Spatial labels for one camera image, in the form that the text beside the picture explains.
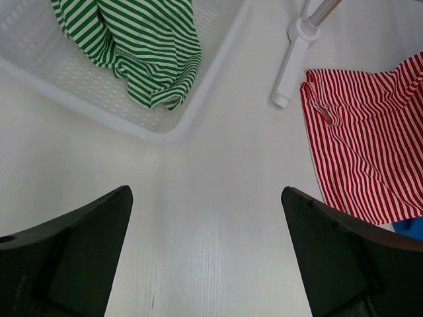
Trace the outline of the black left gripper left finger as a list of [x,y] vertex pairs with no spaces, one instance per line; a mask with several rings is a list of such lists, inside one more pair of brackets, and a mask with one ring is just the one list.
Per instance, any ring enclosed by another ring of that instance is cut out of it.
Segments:
[[104,316],[133,206],[129,186],[1,237],[2,316]]

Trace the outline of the green white striped tank top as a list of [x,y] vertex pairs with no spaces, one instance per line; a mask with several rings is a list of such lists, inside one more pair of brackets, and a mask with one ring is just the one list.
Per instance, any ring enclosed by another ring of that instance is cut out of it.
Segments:
[[127,81],[140,106],[178,108],[202,62],[191,1],[52,1],[63,35]]

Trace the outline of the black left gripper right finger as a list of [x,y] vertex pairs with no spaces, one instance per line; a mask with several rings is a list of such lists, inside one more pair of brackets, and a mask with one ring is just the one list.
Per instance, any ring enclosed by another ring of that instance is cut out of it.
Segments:
[[422,241],[293,188],[281,196],[313,316],[421,316]]

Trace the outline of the red white striped tank top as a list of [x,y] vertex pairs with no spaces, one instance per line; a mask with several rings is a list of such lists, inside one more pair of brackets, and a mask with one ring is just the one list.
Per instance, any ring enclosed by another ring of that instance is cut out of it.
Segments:
[[310,69],[300,87],[325,203],[373,225],[422,215],[422,54],[391,71]]

